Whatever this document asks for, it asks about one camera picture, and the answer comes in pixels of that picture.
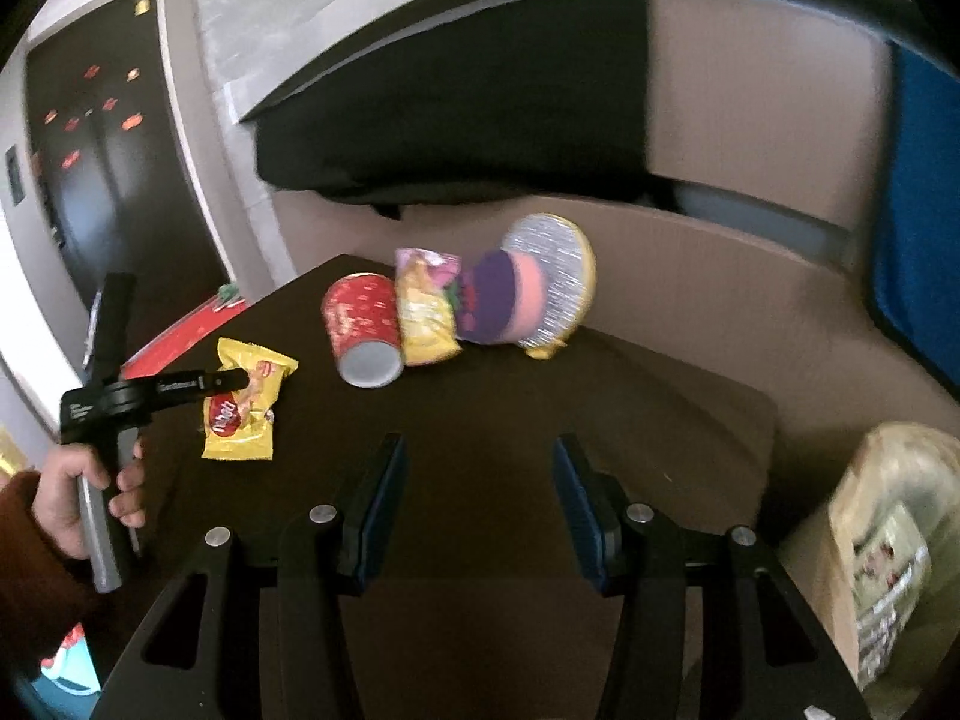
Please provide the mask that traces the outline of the red sleeve left forearm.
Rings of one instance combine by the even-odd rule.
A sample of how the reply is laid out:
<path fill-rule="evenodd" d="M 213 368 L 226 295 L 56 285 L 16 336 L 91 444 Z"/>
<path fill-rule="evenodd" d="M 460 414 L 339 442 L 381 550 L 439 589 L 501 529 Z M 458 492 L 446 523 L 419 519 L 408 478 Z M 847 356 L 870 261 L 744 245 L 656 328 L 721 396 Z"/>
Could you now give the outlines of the red sleeve left forearm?
<path fill-rule="evenodd" d="M 88 571 L 62 556 L 32 516 L 39 481 L 20 473 L 2 489 L 3 678 L 53 655 L 94 601 Z"/>

